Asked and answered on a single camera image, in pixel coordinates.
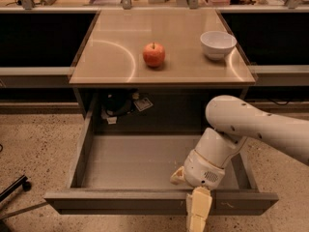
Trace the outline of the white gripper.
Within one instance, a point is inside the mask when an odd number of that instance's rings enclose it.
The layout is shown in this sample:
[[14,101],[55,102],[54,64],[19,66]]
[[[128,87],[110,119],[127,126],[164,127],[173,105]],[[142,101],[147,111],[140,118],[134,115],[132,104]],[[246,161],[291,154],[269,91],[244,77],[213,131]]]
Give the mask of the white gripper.
[[189,153],[183,167],[171,175],[170,182],[173,185],[186,181],[195,187],[186,196],[186,232],[204,232],[212,203],[209,189],[216,189],[224,176],[224,169],[212,165],[195,150]]

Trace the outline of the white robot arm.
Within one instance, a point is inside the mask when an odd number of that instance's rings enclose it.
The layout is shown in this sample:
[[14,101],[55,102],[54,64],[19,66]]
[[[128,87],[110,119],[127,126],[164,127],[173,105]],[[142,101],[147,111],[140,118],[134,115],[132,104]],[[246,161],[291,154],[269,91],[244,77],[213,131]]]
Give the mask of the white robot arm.
[[186,231],[204,232],[217,189],[232,157],[247,138],[258,139],[306,164],[309,161],[309,122],[264,112],[233,96],[217,96],[205,110],[210,126],[170,178],[193,191],[186,197]]

